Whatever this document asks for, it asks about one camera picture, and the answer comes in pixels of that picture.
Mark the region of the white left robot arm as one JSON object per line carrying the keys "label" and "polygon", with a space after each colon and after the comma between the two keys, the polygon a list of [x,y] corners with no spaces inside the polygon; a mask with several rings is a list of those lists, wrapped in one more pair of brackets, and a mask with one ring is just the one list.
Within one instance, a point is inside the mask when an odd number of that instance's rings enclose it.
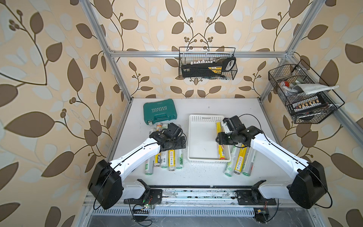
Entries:
{"label": "white left robot arm", "polygon": [[150,187],[141,179],[131,183],[125,182],[126,177],[149,158],[162,151],[186,148],[186,136],[181,127],[169,123],[166,129],[155,131],[143,143],[111,162],[101,160],[97,163],[88,190],[99,202],[99,206],[107,210],[119,200],[149,200]]}

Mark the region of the yellow red wrap box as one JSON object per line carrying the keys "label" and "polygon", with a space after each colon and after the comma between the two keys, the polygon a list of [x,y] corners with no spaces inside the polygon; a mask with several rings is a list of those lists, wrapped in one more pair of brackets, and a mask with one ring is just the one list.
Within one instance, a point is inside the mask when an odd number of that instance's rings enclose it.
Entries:
{"label": "yellow red wrap box", "polygon": [[218,144],[218,158],[220,160],[225,160],[226,155],[224,152],[223,145],[221,144],[222,137],[221,137],[220,133],[222,132],[222,125],[220,122],[216,123],[216,132],[217,132],[216,142]]}

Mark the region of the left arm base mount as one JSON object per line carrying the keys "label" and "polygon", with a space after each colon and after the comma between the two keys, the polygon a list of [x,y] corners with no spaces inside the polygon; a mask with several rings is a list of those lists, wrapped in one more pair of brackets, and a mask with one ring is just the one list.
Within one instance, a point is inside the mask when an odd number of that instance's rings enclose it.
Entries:
{"label": "left arm base mount", "polygon": [[122,200],[124,204],[155,205],[162,201],[163,190],[151,188],[142,179],[125,184]]}

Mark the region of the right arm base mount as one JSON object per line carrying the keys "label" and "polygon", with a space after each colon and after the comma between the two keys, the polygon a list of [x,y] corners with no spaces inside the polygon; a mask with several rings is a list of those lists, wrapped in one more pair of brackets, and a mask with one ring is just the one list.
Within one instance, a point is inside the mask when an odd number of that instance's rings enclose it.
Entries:
{"label": "right arm base mount", "polygon": [[266,180],[260,180],[254,184],[250,190],[237,190],[235,197],[239,205],[277,205],[275,199],[266,199],[259,191],[259,186],[266,182]]}

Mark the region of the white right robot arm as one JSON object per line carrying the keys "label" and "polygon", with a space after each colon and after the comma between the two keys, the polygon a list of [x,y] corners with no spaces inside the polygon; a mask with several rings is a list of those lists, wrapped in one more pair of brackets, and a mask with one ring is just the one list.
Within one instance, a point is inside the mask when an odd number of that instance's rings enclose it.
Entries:
{"label": "white right robot arm", "polygon": [[319,162],[309,162],[292,154],[267,137],[263,130],[255,126],[245,127],[237,115],[224,118],[223,123],[229,131],[218,133],[216,142],[219,145],[236,146],[241,143],[269,158],[290,177],[287,182],[260,180],[255,183],[251,187],[255,200],[293,200],[300,207],[310,209],[329,193],[325,170]]}

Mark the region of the white green roll group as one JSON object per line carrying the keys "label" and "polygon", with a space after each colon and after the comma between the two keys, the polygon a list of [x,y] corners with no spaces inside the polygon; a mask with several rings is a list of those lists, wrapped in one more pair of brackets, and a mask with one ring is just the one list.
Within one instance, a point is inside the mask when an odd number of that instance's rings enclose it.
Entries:
{"label": "white green roll group", "polygon": [[236,159],[238,157],[240,149],[237,148],[236,146],[232,146],[231,149],[231,160],[229,162],[227,162],[226,164],[226,168],[224,170],[224,174],[228,177],[232,177],[233,173],[234,173],[234,168],[235,168],[235,164],[236,164]]}

